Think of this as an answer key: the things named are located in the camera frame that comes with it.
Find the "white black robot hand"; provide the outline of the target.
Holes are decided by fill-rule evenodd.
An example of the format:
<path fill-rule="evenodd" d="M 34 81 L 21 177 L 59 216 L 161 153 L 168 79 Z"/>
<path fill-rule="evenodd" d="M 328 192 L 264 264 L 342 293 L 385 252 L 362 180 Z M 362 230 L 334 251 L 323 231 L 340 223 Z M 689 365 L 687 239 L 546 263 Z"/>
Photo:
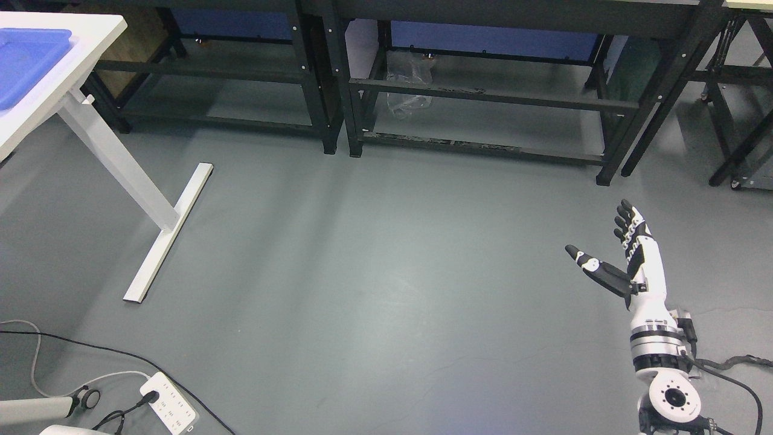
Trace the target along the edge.
<path fill-rule="evenodd" d="M 626 199 L 616 208 L 615 237 L 621 243 L 626 269 L 603 262 L 574 245 L 565 251 L 594 283 L 623 298 L 633 312 L 630 328 L 663 325 L 675 328 L 676 320 L 666 308 L 667 284 L 657 240 L 641 212 Z"/>

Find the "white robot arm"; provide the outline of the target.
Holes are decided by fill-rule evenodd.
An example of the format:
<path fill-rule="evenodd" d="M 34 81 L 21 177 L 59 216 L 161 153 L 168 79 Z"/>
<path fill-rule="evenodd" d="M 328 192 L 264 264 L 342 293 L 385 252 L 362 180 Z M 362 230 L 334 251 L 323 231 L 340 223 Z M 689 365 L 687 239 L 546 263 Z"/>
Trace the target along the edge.
<path fill-rule="evenodd" d="M 715 421 L 701 416 L 701 397 L 690 378 L 694 364 L 687 352 L 698 341 L 692 315 L 685 309 L 669 314 L 673 325 L 649 320 L 630 333 L 635 374 L 646 385 L 637 402 L 638 432 L 718 434 Z"/>

